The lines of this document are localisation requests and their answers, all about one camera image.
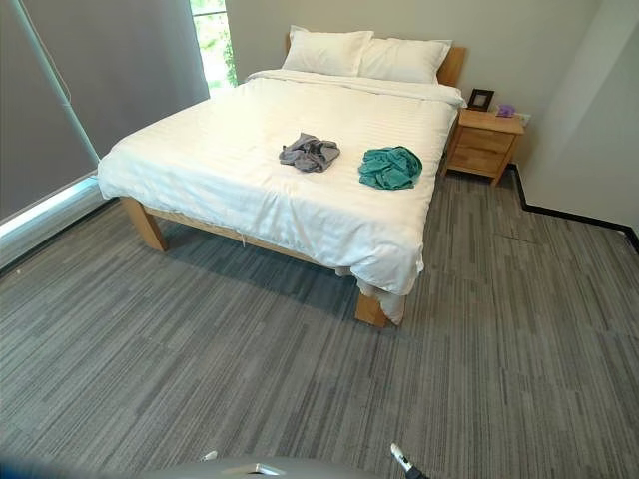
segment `wooden nightstand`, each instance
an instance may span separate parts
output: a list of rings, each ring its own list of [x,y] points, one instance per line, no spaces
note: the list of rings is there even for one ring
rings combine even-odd
[[[448,170],[458,170],[491,177],[490,185],[494,187],[521,135],[523,127],[517,118],[461,110],[441,173],[445,175]]]

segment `bed leg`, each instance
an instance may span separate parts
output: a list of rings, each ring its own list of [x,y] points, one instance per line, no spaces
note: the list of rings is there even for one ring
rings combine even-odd
[[[388,318],[381,310],[379,301],[373,296],[365,296],[362,293],[359,294],[357,299],[355,319],[377,327],[385,327],[388,321]]]
[[[138,233],[148,246],[158,251],[166,251],[169,249],[155,219],[144,211],[140,203],[133,198],[125,197],[120,198],[120,201],[129,214],[129,218],[135,225],[136,230],[138,230]]]

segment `teal cloth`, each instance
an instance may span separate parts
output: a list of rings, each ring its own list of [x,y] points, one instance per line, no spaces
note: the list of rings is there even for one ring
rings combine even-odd
[[[368,150],[359,167],[359,182],[379,190],[413,188],[421,161],[406,147]]]

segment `gray window shade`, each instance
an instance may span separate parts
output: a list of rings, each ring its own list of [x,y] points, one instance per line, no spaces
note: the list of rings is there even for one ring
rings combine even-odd
[[[101,157],[209,98],[188,0],[23,0]]]
[[[188,0],[23,0],[100,157],[209,98]],[[7,0],[0,0],[5,218],[92,171]]]
[[[95,169],[7,0],[0,0],[0,219]]]

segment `wall outlet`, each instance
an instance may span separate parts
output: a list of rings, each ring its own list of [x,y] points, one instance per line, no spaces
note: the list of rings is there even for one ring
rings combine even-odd
[[[528,122],[530,121],[530,117],[532,117],[532,115],[530,115],[529,113],[515,113],[515,117],[519,119],[521,126],[526,128],[528,126]]]

